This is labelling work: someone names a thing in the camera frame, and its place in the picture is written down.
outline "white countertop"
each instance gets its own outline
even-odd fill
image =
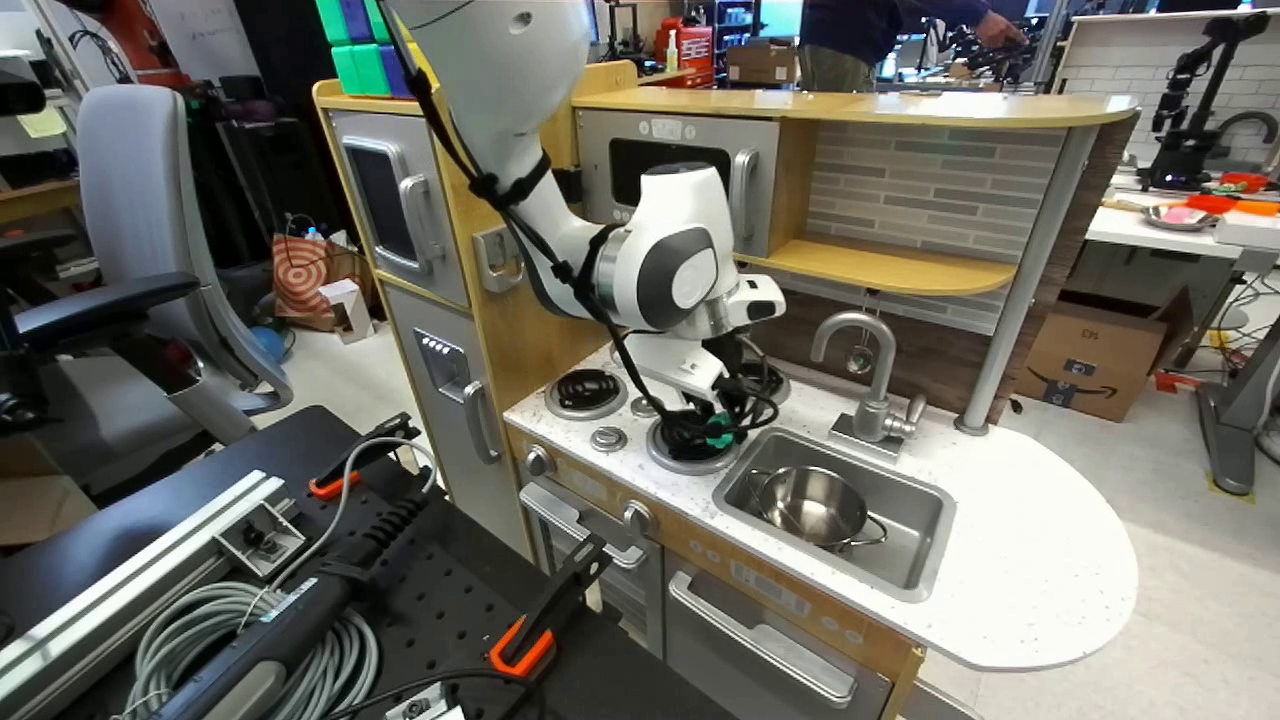
[[[825,439],[848,409],[853,399],[791,380],[776,428]],[[899,599],[718,510],[714,493],[725,471],[659,468],[643,439],[654,419],[628,405],[603,419],[563,419],[546,391],[532,391],[510,412],[510,425],[609,468],[615,483],[682,510],[725,539],[740,539],[776,567],[796,567],[809,586],[971,668],[1074,665],[1104,648],[1135,608],[1135,556],[1122,518],[1074,465],[1007,428],[962,438],[949,415],[930,415],[892,465],[955,500],[933,593]],[[628,449],[597,449],[592,428],[603,425],[625,428]]]
[[[1158,252],[1184,252],[1184,258],[1220,258],[1220,259],[1237,259],[1241,248],[1232,245],[1220,245],[1208,233],[1169,233],[1169,227],[1158,227],[1146,222],[1142,207],[1150,204],[1174,204],[1180,196],[1161,196],[1161,194],[1135,194],[1122,181],[1122,189],[1112,189],[1112,204],[1124,204],[1124,207],[1096,207],[1083,240],[1089,245],[1124,245],[1124,248],[1158,248]]]

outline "stove knob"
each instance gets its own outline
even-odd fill
[[[553,475],[553,452],[542,449],[542,443],[532,443],[532,449],[523,452],[523,475],[527,475],[527,482]]]

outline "person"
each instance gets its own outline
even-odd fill
[[[801,88],[867,91],[907,15],[969,25],[983,47],[1030,45],[989,0],[803,0]]]

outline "stainless steel sink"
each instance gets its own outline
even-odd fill
[[[769,510],[776,498],[772,493],[776,468],[801,468],[801,465],[832,468],[840,483],[866,498],[867,543],[820,549],[803,536],[791,536],[769,523]],[[943,562],[954,518],[955,518],[955,505],[949,493],[920,483],[906,471],[875,468],[840,449],[803,439],[796,431],[759,431],[721,482],[718,505],[803,551],[816,551],[832,567],[856,571],[867,586],[906,599],[930,596],[933,577]]]

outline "bag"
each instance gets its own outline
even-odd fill
[[[337,332],[343,313],[320,296],[323,286],[354,279],[370,300],[370,273],[354,245],[271,235],[275,322]]]

